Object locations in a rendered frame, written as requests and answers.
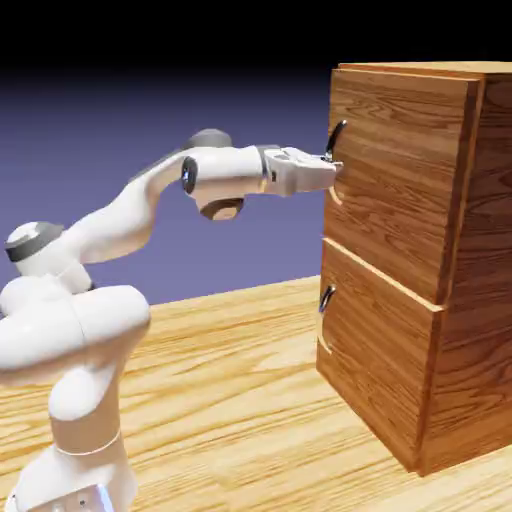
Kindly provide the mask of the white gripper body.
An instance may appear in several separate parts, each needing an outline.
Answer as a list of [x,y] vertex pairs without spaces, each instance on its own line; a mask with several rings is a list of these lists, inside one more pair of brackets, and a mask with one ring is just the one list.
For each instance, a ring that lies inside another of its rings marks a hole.
[[283,197],[329,189],[339,172],[334,162],[293,147],[265,149],[264,159],[267,170],[264,192]]

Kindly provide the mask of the long curved metal handle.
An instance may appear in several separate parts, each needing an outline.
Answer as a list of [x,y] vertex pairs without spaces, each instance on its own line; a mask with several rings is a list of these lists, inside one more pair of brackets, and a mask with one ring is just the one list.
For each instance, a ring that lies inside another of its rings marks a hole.
[[[342,119],[341,121],[339,121],[336,124],[336,126],[334,127],[334,129],[332,130],[332,132],[329,135],[324,154],[321,156],[322,161],[324,161],[328,164],[331,164],[332,166],[334,166],[336,168],[337,176],[339,176],[342,173],[343,168],[344,168],[344,163],[342,161],[335,160],[334,150],[335,150],[336,143],[337,143],[338,139],[340,138],[343,130],[346,128],[346,126],[347,126],[346,119]],[[328,188],[328,191],[329,191],[329,194],[330,194],[332,200],[337,205],[341,206],[343,204],[343,201],[340,198],[340,196],[337,194],[337,192],[335,190],[335,185],[330,186]]]

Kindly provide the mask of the large wooden cabinet door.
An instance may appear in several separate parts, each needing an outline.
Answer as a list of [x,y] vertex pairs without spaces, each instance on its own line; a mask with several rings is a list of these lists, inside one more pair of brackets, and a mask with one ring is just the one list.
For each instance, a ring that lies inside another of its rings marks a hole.
[[426,301],[445,302],[480,82],[337,70],[330,123],[344,164],[324,233]]

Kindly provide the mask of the small wooden cabinet door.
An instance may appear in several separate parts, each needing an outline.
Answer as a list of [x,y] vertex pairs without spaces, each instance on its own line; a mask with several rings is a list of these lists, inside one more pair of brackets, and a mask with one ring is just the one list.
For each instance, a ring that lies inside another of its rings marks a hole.
[[443,309],[408,291],[330,239],[320,292],[329,301],[317,369],[409,470],[418,466],[430,354]]

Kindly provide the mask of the wooden cabinet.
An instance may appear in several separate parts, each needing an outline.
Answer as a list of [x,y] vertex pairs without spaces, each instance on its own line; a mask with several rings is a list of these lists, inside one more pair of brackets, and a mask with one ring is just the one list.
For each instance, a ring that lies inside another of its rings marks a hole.
[[410,470],[426,476],[512,444],[512,62],[344,63],[332,75],[337,70],[480,82],[418,466]]

